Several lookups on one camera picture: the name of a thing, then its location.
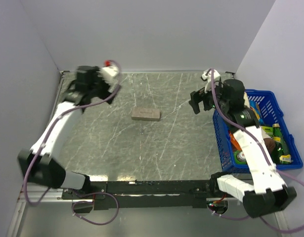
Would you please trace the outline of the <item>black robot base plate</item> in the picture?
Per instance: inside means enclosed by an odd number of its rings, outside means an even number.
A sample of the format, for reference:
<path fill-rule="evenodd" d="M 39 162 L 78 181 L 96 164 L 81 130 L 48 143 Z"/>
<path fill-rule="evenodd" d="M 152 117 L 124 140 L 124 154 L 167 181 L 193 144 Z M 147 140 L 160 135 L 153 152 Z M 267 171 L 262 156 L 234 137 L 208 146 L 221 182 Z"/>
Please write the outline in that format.
<path fill-rule="evenodd" d="M 211 187 L 209 180 L 171 180 L 171 181 L 93 181 L 88 193 L 66 189 L 63 200 L 86 200 L 93 204 L 94 210 L 115 208 L 114 196 L 119 208 L 149 207 L 193 207 L 206 208 L 210 200 L 230 198 Z"/>

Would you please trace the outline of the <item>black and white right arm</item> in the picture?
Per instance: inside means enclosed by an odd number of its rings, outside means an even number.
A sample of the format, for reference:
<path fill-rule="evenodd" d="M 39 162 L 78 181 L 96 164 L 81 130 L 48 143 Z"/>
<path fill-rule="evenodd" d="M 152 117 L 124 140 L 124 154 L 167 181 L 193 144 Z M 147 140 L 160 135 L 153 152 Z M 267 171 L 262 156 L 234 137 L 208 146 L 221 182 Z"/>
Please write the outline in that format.
<path fill-rule="evenodd" d="M 252 218 L 284 210 L 297 193 L 286 185 L 268 153 L 260 123 L 245 103 L 243 83 L 237 79 L 204 82 L 203 88 L 191 92 L 189 104 L 196 114 L 200 112 L 200 102 L 205 111 L 216 109 L 238 142 L 253 179 L 250 185 L 231 174 L 216 175 L 209 185 L 210 193 L 237 198 Z"/>

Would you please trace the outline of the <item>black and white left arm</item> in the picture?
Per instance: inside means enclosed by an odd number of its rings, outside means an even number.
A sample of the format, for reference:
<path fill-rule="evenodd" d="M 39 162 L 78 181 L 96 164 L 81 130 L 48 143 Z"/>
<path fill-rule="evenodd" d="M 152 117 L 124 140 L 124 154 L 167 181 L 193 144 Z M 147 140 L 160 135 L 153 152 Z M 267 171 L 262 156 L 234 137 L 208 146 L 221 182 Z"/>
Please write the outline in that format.
<path fill-rule="evenodd" d="M 57 158 L 73 126 L 86 108 L 94 106 L 92 99 L 99 98 L 100 103 L 113 102 L 121 88 L 117 80 L 120 72 L 120 66 L 112 60 L 107 60 L 101 68 L 77 67 L 75 79 L 68 84 L 42 136 L 30 149 L 18 154 L 25 185 L 31 182 L 54 189 L 74 189 L 79 198 L 90 195 L 89 177 L 65 170 Z"/>

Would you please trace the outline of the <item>grey-brown glasses case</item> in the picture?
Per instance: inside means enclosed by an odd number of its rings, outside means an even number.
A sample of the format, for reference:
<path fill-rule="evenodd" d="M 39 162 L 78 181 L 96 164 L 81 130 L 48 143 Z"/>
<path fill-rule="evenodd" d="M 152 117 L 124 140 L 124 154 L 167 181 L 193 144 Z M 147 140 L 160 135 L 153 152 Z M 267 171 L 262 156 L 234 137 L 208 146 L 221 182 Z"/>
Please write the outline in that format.
<path fill-rule="evenodd" d="M 161 111 L 159 109 L 133 107 L 131 118 L 133 120 L 159 121 L 161 118 Z"/>

